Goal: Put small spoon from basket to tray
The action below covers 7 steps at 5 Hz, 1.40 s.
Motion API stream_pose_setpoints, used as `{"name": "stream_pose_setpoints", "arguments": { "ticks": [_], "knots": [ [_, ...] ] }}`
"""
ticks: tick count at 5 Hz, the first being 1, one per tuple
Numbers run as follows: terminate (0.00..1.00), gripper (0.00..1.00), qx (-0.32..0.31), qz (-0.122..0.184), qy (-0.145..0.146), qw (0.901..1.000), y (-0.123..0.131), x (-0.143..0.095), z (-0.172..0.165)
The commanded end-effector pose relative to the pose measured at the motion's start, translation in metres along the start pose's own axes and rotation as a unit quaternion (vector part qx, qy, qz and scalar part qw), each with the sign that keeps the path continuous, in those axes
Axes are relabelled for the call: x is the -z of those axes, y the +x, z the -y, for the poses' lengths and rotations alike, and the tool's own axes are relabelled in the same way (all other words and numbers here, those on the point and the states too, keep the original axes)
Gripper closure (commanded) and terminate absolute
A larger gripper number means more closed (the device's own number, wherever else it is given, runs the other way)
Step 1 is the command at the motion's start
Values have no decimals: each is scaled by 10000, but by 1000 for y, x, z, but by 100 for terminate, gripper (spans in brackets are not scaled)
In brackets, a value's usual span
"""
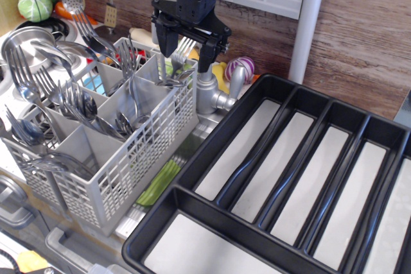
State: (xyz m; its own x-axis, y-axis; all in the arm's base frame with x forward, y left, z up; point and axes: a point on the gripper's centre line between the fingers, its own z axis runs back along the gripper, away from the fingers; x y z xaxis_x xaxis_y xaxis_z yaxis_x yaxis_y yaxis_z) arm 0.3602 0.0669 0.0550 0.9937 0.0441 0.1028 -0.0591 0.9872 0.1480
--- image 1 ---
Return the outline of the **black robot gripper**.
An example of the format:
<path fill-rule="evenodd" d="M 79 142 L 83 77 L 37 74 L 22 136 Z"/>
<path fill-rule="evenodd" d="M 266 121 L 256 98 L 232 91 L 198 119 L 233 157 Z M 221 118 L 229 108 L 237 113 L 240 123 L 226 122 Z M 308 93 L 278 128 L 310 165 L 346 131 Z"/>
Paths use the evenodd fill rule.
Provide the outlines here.
<path fill-rule="evenodd" d="M 208 72 L 220 50 L 227 49 L 231 29 L 215 14 L 217 0 L 153 0 L 153 25 L 161 53 L 169 57 L 177 48 L 179 35 L 202 44 L 198 72 Z"/>

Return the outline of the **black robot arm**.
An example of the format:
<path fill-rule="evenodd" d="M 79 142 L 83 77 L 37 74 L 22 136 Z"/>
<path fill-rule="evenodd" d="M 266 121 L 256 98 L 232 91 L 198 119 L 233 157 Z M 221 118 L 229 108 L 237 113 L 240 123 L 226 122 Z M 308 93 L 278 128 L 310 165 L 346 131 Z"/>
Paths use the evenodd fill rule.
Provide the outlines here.
<path fill-rule="evenodd" d="M 215 14 L 217 0 L 153 0 L 152 22 L 165 57 L 178 45 L 179 35 L 201 44 L 198 71 L 206 73 L 220 53 L 228 50 L 231 29 Z"/>

